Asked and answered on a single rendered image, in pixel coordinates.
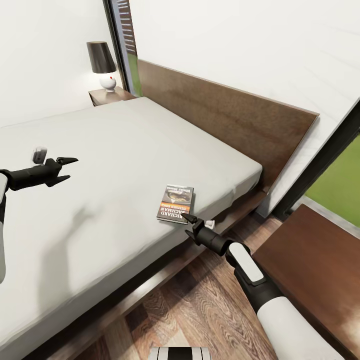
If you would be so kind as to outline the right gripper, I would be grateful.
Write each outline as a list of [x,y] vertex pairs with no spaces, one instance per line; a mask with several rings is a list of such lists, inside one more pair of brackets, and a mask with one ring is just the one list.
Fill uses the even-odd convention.
[[193,241],[195,241],[196,245],[200,246],[201,244],[203,244],[205,247],[211,249],[212,241],[219,234],[207,228],[204,220],[199,218],[197,219],[196,216],[190,215],[188,213],[182,213],[181,215],[191,224],[195,223],[192,227],[193,232],[185,230],[187,235],[190,236]]

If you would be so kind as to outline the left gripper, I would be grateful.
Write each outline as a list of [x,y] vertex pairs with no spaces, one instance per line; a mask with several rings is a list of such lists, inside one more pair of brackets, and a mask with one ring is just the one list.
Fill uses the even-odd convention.
[[31,176],[31,187],[41,184],[53,187],[54,185],[57,185],[71,177],[70,175],[58,176],[62,166],[77,161],[79,160],[76,158],[58,157],[55,162],[53,158],[47,158],[45,165],[25,168],[25,171],[27,171]]

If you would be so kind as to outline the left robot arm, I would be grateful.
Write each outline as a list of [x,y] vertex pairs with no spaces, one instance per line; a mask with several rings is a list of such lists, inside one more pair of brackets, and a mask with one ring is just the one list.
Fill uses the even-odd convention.
[[9,189],[19,191],[41,184],[53,187],[71,177],[70,175],[58,176],[62,166],[79,161],[76,158],[58,157],[56,162],[53,158],[47,158],[44,164],[47,151],[48,148],[45,146],[35,147],[30,158],[30,168],[16,171],[0,169],[0,284],[2,284],[6,276],[3,239],[3,223],[7,201],[6,192]]

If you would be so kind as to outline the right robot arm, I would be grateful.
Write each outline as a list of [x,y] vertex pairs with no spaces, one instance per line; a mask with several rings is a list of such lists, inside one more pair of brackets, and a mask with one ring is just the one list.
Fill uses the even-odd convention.
[[234,267],[236,276],[279,360],[345,360],[303,317],[246,246],[216,233],[214,220],[205,222],[181,214],[193,225],[185,230],[196,245],[203,244]]

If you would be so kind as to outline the hardback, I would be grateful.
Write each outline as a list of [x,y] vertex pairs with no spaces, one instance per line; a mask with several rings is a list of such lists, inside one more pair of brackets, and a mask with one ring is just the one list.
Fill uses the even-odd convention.
[[168,184],[157,214],[157,219],[188,225],[181,214],[190,214],[194,187]]

